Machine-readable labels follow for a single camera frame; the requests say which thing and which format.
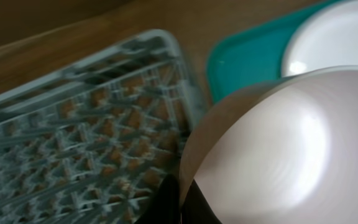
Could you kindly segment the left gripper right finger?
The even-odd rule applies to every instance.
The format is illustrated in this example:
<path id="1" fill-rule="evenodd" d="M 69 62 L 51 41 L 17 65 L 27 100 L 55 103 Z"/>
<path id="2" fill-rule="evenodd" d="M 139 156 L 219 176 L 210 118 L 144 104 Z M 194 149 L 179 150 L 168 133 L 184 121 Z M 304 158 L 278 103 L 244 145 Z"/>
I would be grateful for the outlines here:
<path id="1" fill-rule="evenodd" d="M 197 183 L 193 181 L 181 208 L 182 224 L 221 224 Z"/>

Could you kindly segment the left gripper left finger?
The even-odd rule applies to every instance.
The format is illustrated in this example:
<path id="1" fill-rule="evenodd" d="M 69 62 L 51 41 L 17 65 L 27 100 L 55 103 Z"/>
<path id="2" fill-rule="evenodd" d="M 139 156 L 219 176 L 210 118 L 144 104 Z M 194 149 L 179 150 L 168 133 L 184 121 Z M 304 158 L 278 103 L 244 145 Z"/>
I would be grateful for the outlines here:
<path id="1" fill-rule="evenodd" d="M 179 219 L 179 183 L 174 175 L 168 174 L 135 224 L 178 224 Z"/>

